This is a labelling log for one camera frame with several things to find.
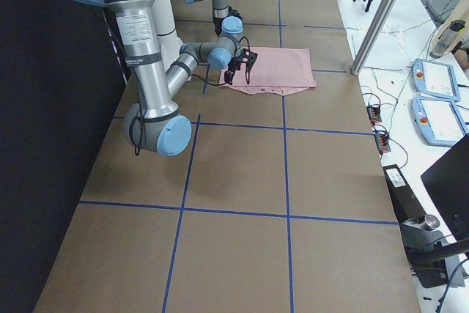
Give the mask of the pink Snoopy t-shirt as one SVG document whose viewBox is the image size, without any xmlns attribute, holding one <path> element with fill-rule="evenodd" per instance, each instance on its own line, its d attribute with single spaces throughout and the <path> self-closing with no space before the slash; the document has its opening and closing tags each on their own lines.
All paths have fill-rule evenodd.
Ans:
<svg viewBox="0 0 469 313">
<path fill-rule="evenodd" d="M 309 49 L 254 47 L 253 50 L 258 57 L 250 72 L 250 82 L 245 80 L 245 71 L 240 70 L 235 73 L 232 84 L 224 84 L 224 88 L 248 95 L 286 96 L 317 87 Z"/>
</svg>

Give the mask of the black electronics box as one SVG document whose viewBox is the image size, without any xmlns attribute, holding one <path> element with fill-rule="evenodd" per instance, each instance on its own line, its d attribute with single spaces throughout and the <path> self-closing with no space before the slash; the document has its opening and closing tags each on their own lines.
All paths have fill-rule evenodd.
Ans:
<svg viewBox="0 0 469 313">
<path fill-rule="evenodd" d="M 438 230 L 439 218 L 427 213 L 421 206 L 396 164 L 384 166 L 383 173 L 410 267 L 425 288 L 447 284 L 451 272 L 459 262 L 458 257 L 446 257 L 434 262 L 416 262 L 417 256 L 448 245 L 448 241 Z"/>
</svg>

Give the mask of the aluminium frame post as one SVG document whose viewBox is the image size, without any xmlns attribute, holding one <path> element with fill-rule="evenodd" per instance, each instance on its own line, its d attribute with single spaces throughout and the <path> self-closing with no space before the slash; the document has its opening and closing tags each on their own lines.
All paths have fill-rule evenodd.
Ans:
<svg viewBox="0 0 469 313">
<path fill-rule="evenodd" d="M 385 20 L 389 16 L 395 2 L 396 0 L 382 0 L 380 2 L 380 5 L 377 8 L 377 11 L 369 27 L 369 30 L 366 33 L 366 36 L 364 37 L 363 42 L 350 68 L 350 73 L 352 75 L 357 76 L 363 68 L 364 63 L 367 60 L 369 54 L 371 53 L 372 48 L 385 23 Z"/>
</svg>

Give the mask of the teach pendant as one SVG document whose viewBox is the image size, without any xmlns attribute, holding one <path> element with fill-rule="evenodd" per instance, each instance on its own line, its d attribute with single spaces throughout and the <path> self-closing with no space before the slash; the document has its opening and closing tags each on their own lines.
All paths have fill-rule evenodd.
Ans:
<svg viewBox="0 0 469 313">
<path fill-rule="evenodd" d="M 453 147 L 468 134 L 453 100 L 415 96 L 411 101 L 411 111 L 417 130 L 428 145 Z"/>
<path fill-rule="evenodd" d="M 451 65 L 416 59 L 412 66 L 412 77 L 417 92 L 460 101 L 459 87 Z"/>
</svg>

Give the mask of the black monitor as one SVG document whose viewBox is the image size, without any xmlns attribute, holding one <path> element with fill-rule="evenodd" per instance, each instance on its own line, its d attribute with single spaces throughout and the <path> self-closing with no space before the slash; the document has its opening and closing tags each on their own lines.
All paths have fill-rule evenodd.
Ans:
<svg viewBox="0 0 469 313">
<path fill-rule="evenodd" d="M 468 237 L 468 137 L 463 137 L 422 175 L 434 206 L 457 240 Z"/>
</svg>

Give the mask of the clear water bottle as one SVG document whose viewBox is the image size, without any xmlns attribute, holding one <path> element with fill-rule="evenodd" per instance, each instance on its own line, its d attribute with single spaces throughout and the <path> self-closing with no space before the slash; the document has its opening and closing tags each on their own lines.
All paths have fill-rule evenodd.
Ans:
<svg viewBox="0 0 469 313">
<path fill-rule="evenodd" d="M 452 21 L 437 38 L 436 44 L 433 46 L 429 55 L 433 59 L 438 59 L 448 51 L 450 45 L 456 40 L 458 35 L 465 29 L 464 20 Z"/>
</svg>

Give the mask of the lower teach pendant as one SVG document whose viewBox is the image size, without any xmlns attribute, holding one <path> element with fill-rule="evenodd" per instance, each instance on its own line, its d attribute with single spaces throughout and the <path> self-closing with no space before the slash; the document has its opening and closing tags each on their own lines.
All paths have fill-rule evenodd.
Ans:
<svg viewBox="0 0 469 313">
<path fill-rule="evenodd" d="M 453 100 L 415 96 L 411 101 L 411 111 L 417 130 L 428 145 L 453 147 L 468 134 Z"/>
</svg>

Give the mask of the upper teach pendant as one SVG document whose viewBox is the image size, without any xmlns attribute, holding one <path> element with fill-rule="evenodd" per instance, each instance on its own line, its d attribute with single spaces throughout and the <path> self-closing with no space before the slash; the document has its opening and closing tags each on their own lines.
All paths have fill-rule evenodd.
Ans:
<svg viewBox="0 0 469 313">
<path fill-rule="evenodd" d="M 451 65 L 416 59 L 412 66 L 412 77 L 417 92 L 460 101 L 459 87 Z"/>
</svg>

